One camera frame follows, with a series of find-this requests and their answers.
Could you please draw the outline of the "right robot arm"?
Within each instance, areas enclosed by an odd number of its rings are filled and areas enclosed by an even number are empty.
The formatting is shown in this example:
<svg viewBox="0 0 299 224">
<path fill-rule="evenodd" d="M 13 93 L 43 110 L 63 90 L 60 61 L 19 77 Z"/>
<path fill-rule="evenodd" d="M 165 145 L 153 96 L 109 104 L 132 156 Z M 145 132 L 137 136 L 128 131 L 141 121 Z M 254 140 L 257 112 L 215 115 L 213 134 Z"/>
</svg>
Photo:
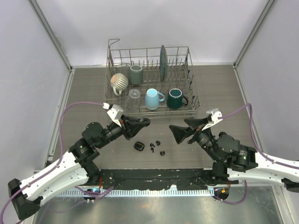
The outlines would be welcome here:
<svg viewBox="0 0 299 224">
<path fill-rule="evenodd" d="M 176 142 L 186 138 L 188 144 L 198 143 L 213 160 L 211 179 L 216 184 L 226 180 L 252 180 L 283 185 L 288 191 L 299 191 L 299 162 L 258 152 L 240 143 L 225 132 L 216 138 L 211 127 L 217 124 L 210 118 L 185 119 L 186 127 L 170 125 Z"/>
</svg>

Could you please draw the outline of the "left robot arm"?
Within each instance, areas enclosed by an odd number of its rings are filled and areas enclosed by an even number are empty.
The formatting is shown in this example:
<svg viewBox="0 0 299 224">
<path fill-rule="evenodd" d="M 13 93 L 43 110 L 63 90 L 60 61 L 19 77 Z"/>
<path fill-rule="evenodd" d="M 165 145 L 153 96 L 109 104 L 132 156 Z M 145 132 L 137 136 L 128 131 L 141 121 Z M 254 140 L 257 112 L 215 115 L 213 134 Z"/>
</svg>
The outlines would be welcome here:
<svg viewBox="0 0 299 224">
<path fill-rule="evenodd" d="M 19 220 L 32 216 L 68 188 L 98 184 L 100 170 L 93 162 L 99 156 L 98 149 L 121 136 L 130 140 L 149 125 L 148 118 L 125 115 L 121 116 L 120 124 L 111 122 L 105 128 L 98 122 L 92 122 L 82 132 L 82 138 L 57 161 L 27 179 L 11 180 L 8 191 Z"/>
</svg>

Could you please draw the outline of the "small black earbud case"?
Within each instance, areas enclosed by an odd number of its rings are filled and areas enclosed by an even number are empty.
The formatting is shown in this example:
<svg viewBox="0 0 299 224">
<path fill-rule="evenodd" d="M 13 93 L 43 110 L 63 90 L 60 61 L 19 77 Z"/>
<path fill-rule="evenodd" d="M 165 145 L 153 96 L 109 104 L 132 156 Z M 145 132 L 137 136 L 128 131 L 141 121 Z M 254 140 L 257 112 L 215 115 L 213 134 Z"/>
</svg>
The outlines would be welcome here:
<svg viewBox="0 0 299 224">
<path fill-rule="evenodd" d="M 140 152 L 144 150 L 144 147 L 145 147 L 145 145 L 140 141 L 137 141 L 134 144 L 134 149 L 137 151 L 140 151 Z"/>
</svg>

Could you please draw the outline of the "black earbud with stem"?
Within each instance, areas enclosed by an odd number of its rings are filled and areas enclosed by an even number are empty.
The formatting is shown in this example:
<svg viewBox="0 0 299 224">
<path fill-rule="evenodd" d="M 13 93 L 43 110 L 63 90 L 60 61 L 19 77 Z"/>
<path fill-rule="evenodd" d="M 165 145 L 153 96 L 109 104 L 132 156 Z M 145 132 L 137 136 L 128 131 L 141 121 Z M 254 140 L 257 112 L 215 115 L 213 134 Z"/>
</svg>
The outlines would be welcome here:
<svg viewBox="0 0 299 224">
<path fill-rule="evenodd" d="M 150 149 L 151 149 L 152 153 L 154 153 L 155 145 L 153 143 L 150 143 Z"/>
</svg>

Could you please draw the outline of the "clear glass tumbler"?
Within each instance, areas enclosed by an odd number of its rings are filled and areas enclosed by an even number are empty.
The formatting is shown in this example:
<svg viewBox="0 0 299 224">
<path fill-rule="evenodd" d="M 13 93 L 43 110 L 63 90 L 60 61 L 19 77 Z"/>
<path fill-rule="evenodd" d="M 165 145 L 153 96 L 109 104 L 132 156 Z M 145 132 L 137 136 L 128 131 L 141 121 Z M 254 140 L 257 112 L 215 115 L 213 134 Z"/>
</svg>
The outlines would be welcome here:
<svg viewBox="0 0 299 224">
<path fill-rule="evenodd" d="M 137 109 L 141 104 L 141 92 L 138 89 L 129 90 L 127 96 L 127 108 Z"/>
</svg>

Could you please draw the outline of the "dark green mug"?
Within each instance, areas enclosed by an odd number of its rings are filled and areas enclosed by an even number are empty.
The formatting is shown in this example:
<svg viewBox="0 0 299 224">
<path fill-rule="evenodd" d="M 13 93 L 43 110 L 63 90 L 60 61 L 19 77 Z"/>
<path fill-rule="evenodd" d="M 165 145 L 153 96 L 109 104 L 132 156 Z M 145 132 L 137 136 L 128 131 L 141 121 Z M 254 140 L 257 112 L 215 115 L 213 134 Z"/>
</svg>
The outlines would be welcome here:
<svg viewBox="0 0 299 224">
<path fill-rule="evenodd" d="M 179 109 L 182 106 L 187 106 L 189 100 L 183 94 L 181 89 L 173 88 L 170 89 L 167 96 L 167 106 L 170 109 Z"/>
</svg>

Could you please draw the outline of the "light blue mug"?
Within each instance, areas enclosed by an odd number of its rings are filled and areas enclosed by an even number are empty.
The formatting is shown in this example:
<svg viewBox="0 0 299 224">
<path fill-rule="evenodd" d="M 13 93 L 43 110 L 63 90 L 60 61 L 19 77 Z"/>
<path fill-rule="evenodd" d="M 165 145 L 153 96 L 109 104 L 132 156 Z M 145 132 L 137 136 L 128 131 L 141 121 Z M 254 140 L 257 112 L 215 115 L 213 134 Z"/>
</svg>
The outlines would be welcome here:
<svg viewBox="0 0 299 224">
<path fill-rule="evenodd" d="M 155 110 L 165 100 L 165 95 L 156 89 L 148 89 L 145 95 L 145 106 L 149 110 Z"/>
</svg>

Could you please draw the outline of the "striped ceramic mug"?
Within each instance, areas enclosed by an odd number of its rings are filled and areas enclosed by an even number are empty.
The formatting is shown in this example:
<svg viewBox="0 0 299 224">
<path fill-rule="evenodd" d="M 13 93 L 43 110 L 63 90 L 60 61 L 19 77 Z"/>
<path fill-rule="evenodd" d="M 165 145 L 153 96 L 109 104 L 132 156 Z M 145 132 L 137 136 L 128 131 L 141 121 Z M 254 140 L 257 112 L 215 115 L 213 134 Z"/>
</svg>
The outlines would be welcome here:
<svg viewBox="0 0 299 224">
<path fill-rule="evenodd" d="M 122 73 L 114 74 L 110 79 L 110 85 L 116 96 L 120 96 L 128 86 L 128 79 Z"/>
</svg>

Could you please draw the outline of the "grey ceramic cup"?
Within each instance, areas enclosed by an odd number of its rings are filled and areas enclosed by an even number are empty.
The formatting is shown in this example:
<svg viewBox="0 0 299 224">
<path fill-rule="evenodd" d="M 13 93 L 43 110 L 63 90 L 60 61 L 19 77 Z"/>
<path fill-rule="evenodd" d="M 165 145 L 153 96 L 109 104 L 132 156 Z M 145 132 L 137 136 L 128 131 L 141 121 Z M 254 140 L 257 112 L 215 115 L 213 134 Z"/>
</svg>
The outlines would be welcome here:
<svg viewBox="0 0 299 224">
<path fill-rule="evenodd" d="M 139 65 L 132 65 L 129 68 L 129 82 L 131 84 L 141 84 L 143 82 L 143 68 Z"/>
</svg>

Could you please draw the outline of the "dark teal plate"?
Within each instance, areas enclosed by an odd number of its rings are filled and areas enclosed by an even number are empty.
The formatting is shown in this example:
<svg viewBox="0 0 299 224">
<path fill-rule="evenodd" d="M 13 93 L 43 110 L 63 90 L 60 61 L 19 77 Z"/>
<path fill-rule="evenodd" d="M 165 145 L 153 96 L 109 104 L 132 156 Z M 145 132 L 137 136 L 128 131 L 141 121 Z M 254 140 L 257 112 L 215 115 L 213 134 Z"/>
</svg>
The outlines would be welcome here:
<svg viewBox="0 0 299 224">
<path fill-rule="evenodd" d="M 161 46 L 160 50 L 160 80 L 164 81 L 167 77 L 167 69 L 168 69 L 168 57 L 166 53 L 165 46 Z"/>
</svg>

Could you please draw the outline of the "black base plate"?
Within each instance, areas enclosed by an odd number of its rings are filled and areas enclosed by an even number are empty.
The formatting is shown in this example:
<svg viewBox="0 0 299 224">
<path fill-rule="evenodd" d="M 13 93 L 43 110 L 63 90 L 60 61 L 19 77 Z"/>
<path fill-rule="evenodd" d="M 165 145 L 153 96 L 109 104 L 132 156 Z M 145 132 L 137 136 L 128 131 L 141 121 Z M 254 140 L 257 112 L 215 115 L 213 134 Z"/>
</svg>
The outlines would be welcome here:
<svg viewBox="0 0 299 224">
<path fill-rule="evenodd" d="M 99 186 L 114 190 L 178 190 L 207 189 L 207 186 L 228 184 L 228 180 L 212 178 L 212 171 L 202 168 L 180 169 L 102 169 L 83 186 Z"/>
</svg>

